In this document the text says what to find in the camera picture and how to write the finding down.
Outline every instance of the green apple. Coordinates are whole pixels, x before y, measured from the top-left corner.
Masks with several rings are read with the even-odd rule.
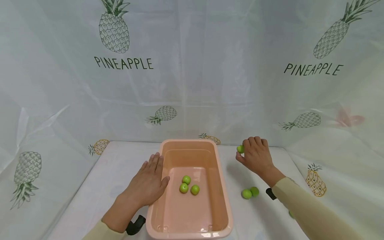
[[[253,197],[257,197],[259,195],[259,189],[257,187],[251,187],[250,191]]]
[[[179,188],[180,192],[186,193],[188,192],[188,185],[186,183],[182,183]]]
[[[183,177],[183,180],[181,180],[182,183],[186,183],[187,185],[189,185],[191,183],[191,178],[187,175],[185,175]]]
[[[191,187],[191,193],[192,193],[193,195],[197,195],[197,194],[199,193],[199,191],[200,191],[200,188],[199,188],[198,185],[193,185],[193,186]]]
[[[291,216],[291,218],[293,218],[293,219],[294,219],[294,217],[293,217],[293,215],[292,215],[291,211],[288,211],[288,213],[289,213],[289,216]]]
[[[252,197],[252,192],[249,191],[248,189],[244,189],[242,192],[241,192],[241,195],[243,196],[243,198],[245,199],[250,199]]]
[[[243,145],[238,146],[236,149],[239,153],[241,153],[241,154],[244,153],[244,146]]]

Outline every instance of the table surface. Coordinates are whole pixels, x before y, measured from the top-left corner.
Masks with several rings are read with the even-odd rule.
[[[128,186],[142,163],[150,154],[159,151],[159,147],[160,143],[110,142],[48,239],[82,239]],[[271,147],[270,151],[275,166],[310,192],[288,153],[279,147]],[[308,239],[284,205],[265,193],[268,188],[265,182],[236,161],[236,146],[218,146],[218,152],[234,221],[233,230],[226,240]],[[259,196],[243,199],[241,191],[253,186],[259,188]],[[140,209],[133,222],[138,215],[146,217],[147,209]],[[128,236],[128,239],[151,238],[143,226],[138,234]]]

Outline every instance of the pink plastic basin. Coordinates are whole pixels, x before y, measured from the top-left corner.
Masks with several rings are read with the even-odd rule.
[[[164,195],[149,206],[146,228],[154,239],[223,238],[231,233],[233,217],[217,152],[205,139],[170,139],[160,146],[163,177],[170,176]],[[189,190],[179,191],[184,175]],[[193,185],[200,187],[192,195]]]

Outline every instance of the pineapple print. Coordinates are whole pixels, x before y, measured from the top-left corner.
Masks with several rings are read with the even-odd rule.
[[[308,175],[305,181],[316,197],[322,197],[327,191],[325,183],[317,174],[317,171],[321,170],[322,168],[315,165],[314,163],[312,163],[312,165],[308,165],[308,167]]]
[[[371,10],[366,9],[378,1],[380,0],[356,0],[354,6],[353,1],[351,4],[347,3],[343,18],[335,22],[324,33],[314,48],[313,55],[317,59],[322,59],[332,52],[347,34],[349,25],[354,21],[360,20],[359,16],[371,12]]]
[[[99,24],[101,42],[115,53],[125,53],[129,47],[129,32],[121,17],[128,12],[123,9],[130,3],[123,3],[124,0],[101,1],[106,8]]]
[[[294,122],[279,123],[279,126],[282,127],[282,130],[288,131],[291,130],[294,126],[299,128],[307,128],[318,126],[321,123],[321,117],[317,113],[303,113],[299,115]]]
[[[217,137],[207,136],[206,133],[200,134],[199,138],[201,138],[201,139],[209,139],[211,141],[214,141],[216,143],[216,145],[220,145],[220,143],[221,143],[220,140]]]
[[[90,145],[88,147],[89,154],[94,155],[95,153],[97,155],[101,155],[104,152],[105,147],[108,145],[109,141],[107,139],[100,139],[97,141],[93,146]]]
[[[168,121],[173,119],[177,115],[176,110],[171,106],[164,106],[159,108],[156,111],[154,117],[147,118],[147,123],[152,123],[152,125],[161,125],[161,121]]]
[[[37,152],[22,152],[19,155],[19,163],[16,166],[15,177],[13,181],[17,188],[13,192],[14,201],[11,210],[17,206],[20,208],[25,201],[29,202],[31,196],[35,194],[32,190],[37,190],[32,182],[39,176],[41,171],[41,155]]]

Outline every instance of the white curtain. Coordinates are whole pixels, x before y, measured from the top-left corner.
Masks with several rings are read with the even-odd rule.
[[[126,3],[2,2],[0,239],[44,238],[108,141],[201,134],[285,147],[383,238],[384,2]]]

